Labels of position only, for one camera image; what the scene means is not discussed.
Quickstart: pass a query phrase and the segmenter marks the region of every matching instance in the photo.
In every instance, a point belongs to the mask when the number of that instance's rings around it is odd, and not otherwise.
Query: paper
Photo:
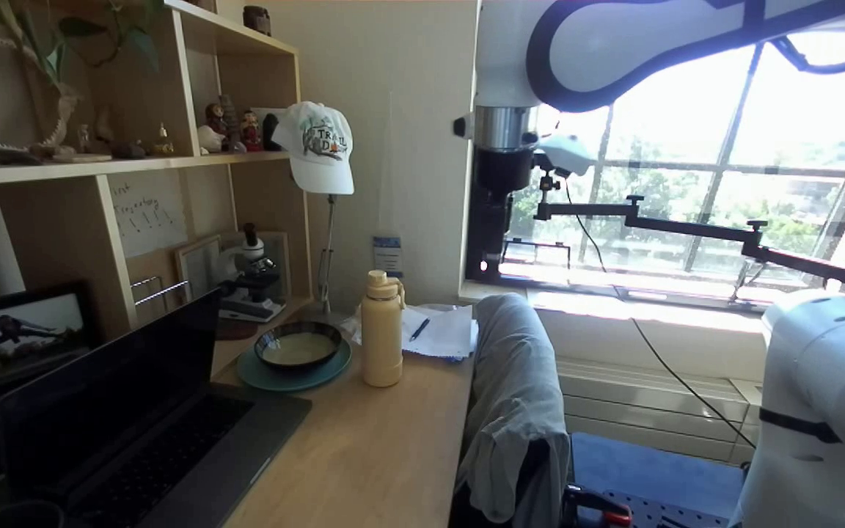
[[[470,305],[403,307],[403,352],[464,361],[476,343],[477,323]]]

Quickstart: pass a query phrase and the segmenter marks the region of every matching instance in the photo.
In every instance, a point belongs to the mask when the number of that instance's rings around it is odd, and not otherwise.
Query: chair
[[[632,516],[639,528],[700,528],[733,511],[733,467],[567,430],[554,348],[527,301],[488,295],[476,318],[448,528],[627,528]]]

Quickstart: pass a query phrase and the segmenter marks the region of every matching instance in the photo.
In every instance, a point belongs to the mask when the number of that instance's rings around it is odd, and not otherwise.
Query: white robot
[[[538,101],[596,109],[659,68],[766,38],[799,59],[783,34],[832,16],[845,0],[485,0],[476,112],[455,131],[489,156],[477,181],[495,197],[527,181],[517,170],[535,151],[585,173],[576,142],[527,131]],[[845,528],[845,295],[796,295],[766,323],[762,428],[731,522]]]

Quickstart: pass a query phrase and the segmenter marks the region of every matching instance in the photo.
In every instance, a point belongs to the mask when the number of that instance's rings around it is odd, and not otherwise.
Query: desk surface
[[[343,377],[303,392],[313,401],[310,412],[231,513],[230,528],[448,522],[470,364],[406,357],[403,380],[388,390],[360,384],[357,371],[354,354]],[[237,384],[234,365],[216,380]]]

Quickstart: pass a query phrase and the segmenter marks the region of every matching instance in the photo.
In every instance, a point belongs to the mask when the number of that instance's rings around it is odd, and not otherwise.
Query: beige water bottle
[[[360,299],[360,377],[389,386],[403,376],[403,280],[381,269],[367,271]]]

